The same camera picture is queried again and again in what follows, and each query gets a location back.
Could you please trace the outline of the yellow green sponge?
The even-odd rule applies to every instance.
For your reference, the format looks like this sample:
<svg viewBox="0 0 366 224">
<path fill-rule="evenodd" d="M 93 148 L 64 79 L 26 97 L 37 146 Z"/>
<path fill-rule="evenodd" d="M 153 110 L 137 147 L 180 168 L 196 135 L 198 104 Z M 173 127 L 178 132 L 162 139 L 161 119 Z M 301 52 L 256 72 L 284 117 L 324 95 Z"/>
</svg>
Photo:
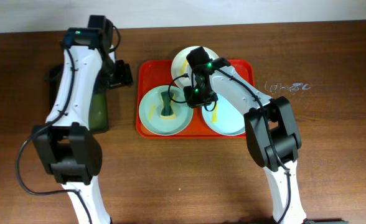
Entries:
<svg viewBox="0 0 366 224">
<path fill-rule="evenodd" d="M 160 118 L 161 119 L 175 119 L 176 114 L 172 109 L 172 98 L 169 96 L 168 91 L 164 91 L 161 93 L 161 100 L 163 108 L 161 110 Z"/>
</svg>

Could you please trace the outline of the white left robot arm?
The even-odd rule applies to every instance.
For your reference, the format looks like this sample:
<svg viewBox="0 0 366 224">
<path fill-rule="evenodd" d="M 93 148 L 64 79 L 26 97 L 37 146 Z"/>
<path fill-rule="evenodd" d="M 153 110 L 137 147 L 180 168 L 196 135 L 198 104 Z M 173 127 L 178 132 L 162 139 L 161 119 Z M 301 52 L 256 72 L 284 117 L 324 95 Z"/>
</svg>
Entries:
<svg viewBox="0 0 366 224">
<path fill-rule="evenodd" d="M 130 67 L 115 59 L 113 28 L 70 28 L 64 35 L 62 77 L 54 105 L 32 142 L 46 173 L 68 193 L 79 223 L 111 223 L 98 175 L 103 154 L 90 127 L 94 101 L 133 84 Z"/>
</svg>

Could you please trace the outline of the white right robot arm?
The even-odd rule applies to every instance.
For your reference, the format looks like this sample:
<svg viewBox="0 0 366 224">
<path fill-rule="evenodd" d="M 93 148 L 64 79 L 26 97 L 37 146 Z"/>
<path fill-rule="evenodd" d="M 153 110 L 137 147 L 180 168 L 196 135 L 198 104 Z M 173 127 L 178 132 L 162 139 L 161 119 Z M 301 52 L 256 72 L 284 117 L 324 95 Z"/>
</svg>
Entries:
<svg viewBox="0 0 366 224">
<path fill-rule="evenodd" d="M 272 98 L 243 79 L 225 58 L 212 60 L 203 47 L 192 49 L 190 86 L 184 88 L 187 104 L 206 107 L 224 97 L 245 123 L 248 151 L 266 175 L 276 223 L 305 223 L 296 168 L 301 135 L 287 98 Z"/>
</svg>

